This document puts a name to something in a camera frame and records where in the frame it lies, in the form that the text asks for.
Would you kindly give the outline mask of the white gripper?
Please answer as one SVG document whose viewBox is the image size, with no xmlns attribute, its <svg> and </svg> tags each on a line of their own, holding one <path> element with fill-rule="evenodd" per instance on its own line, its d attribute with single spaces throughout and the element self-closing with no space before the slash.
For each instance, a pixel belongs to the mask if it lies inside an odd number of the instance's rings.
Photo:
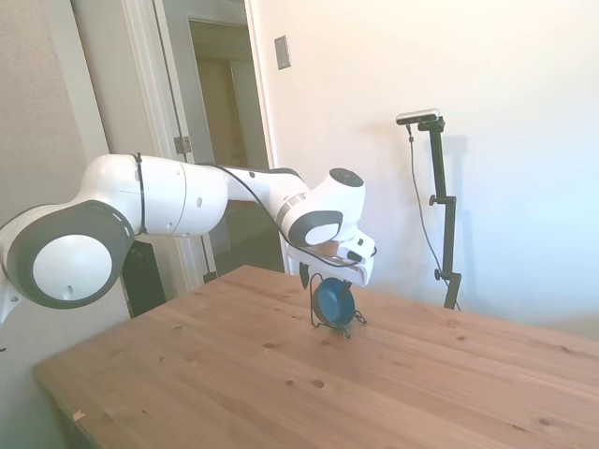
<svg viewBox="0 0 599 449">
<path fill-rule="evenodd" d="M 348 261 L 334 260 L 324 255 L 313 255 L 309 252 L 300 251 L 291 246 L 286 247 L 287 256 L 298 267 L 297 272 L 303 289 L 307 289 L 310 283 L 310 276 L 320 273 L 325 278 L 333 277 L 342 280 L 338 292 L 338 301 L 340 303 L 353 302 L 352 283 L 359 286 L 365 286 L 369 283 L 373 272 L 374 257 L 366 259 L 364 262 L 354 263 Z"/>
</svg>

